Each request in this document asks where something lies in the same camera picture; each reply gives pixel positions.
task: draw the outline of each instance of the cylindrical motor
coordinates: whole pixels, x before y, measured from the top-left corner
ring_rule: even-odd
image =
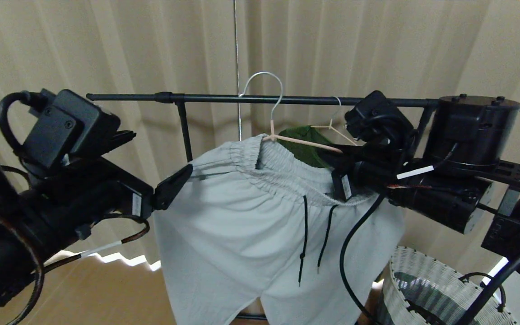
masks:
[[[423,158],[437,164],[457,144],[437,172],[471,175],[472,171],[491,171],[499,162],[519,110],[520,103],[504,97],[441,97]]]

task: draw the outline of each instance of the basket handle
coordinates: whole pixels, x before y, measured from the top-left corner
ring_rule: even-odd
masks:
[[[467,283],[469,282],[469,278],[471,278],[471,276],[484,276],[486,278],[489,278],[491,280],[493,280],[493,277],[486,274],[486,273],[483,273],[483,272],[471,272],[471,273],[467,273],[463,276],[461,276],[459,278],[459,280],[461,280],[463,283]],[[497,307],[497,311],[499,311],[499,313],[502,313],[505,306],[507,305],[507,296],[505,294],[505,289],[503,288],[503,286],[499,286],[499,291],[501,292],[501,303],[499,304],[499,306]]]

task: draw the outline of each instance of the basket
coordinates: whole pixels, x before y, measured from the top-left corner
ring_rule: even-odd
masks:
[[[481,293],[451,267],[415,249],[397,247],[390,258],[377,308],[384,325],[454,325]],[[511,313],[491,298],[471,325],[515,325]]]

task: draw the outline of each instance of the robotic arm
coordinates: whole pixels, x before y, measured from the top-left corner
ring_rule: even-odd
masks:
[[[190,98],[208,102],[276,101],[172,93],[88,97],[93,96],[177,105],[181,99],[181,107]],[[282,102],[328,100],[284,97]],[[7,119],[16,101],[30,107],[29,112],[38,118],[23,144],[13,135]],[[343,186],[369,187],[394,205],[420,212],[462,233],[469,232],[479,214],[487,210],[495,218],[483,247],[509,260],[516,259],[520,253],[520,164],[500,160],[500,156],[520,111],[519,103],[464,94],[438,100],[390,100],[380,91],[352,101],[355,107],[345,116],[347,129],[367,144],[338,146],[345,153],[341,156],[320,152],[334,167],[333,183],[339,200],[347,199]],[[417,129],[396,106],[415,101],[430,104],[425,108],[429,113],[421,119],[424,125]],[[432,111],[436,115],[427,149],[422,158],[413,158]],[[19,323],[29,313],[41,293],[45,273],[78,257],[47,267],[43,267],[43,261],[87,238],[93,226],[106,218],[122,216],[147,224],[153,210],[167,208],[190,177],[188,164],[153,189],[102,158],[134,138],[134,132],[118,131],[119,126],[117,116],[70,90],[57,95],[45,89],[39,93],[24,91],[9,94],[0,102],[0,129],[27,170],[30,183],[29,190],[17,193],[0,168],[0,306],[27,284],[36,282],[28,306],[11,324]],[[509,185],[497,209],[487,206],[493,181]],[[520,264],[516,271],[520,273]]]

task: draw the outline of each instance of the curtain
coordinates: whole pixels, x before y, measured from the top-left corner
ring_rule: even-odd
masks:
[[[520,2],[0,1],[0,99],[44,87],[53,92],[69,88],[80,95],[236,94],[260,70],[280,76],[285,95],[364,97],[381,90],[388,97],[468,93],[520,102]],[[276,80],[262,76],[248,94],[279,91]],[[107,154],[110,161],[152,186],[186,164],[176,107],[99,104],[122,119],[122,129],[138,133]],[[238,140],[239,124],[243,138],[268,132],[270,108],[188,103],[194,157]],[[336,110],[281,105],[274,115],[276,130],[327,124]],[[418,122],[420,109],[402,110]],[[334,116],[339,127],[341,118],[340,113]],[[10,121],[23,140],[35,118],[26,107],[14,105]],[[325,135],[344,144],[340,136]],[[503,159],[520,163],[520,115]],[[0,163],[20,167],[1,135]],[[10,179],[25,189],[21,179]],[[503,190],[497,186],[492,205],[500,202]],[[406,222],[403,245],[460,272],[488,271],[499,259],[480,247],[490,214],[469,235],[411,211]],[[89,239],[69,249],[97,247],[138,229],[127,221],[104,221]],[[153,233],[105,254],[115,251],[128,258],[145,255],[149,263],[158,259]]]

